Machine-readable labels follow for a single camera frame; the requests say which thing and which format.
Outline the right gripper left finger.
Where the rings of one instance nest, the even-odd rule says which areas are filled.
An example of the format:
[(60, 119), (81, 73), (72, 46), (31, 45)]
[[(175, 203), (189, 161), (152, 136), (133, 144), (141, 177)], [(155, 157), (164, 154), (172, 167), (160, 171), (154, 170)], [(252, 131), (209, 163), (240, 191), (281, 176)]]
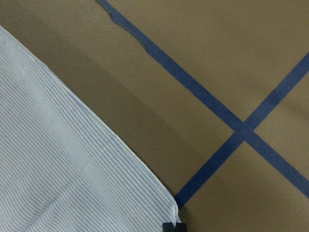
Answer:
[(172, 222), (162, 224), (162, 232), (174, 232), (174, 225)]

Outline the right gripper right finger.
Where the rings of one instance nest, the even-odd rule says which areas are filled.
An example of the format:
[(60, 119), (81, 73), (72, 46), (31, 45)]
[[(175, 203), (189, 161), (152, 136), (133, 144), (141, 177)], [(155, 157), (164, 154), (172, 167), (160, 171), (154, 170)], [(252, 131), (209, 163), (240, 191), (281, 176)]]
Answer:
[(175, 225), (174, 231), (175, 232), (186, 232), (186, 224), (177, 222)]

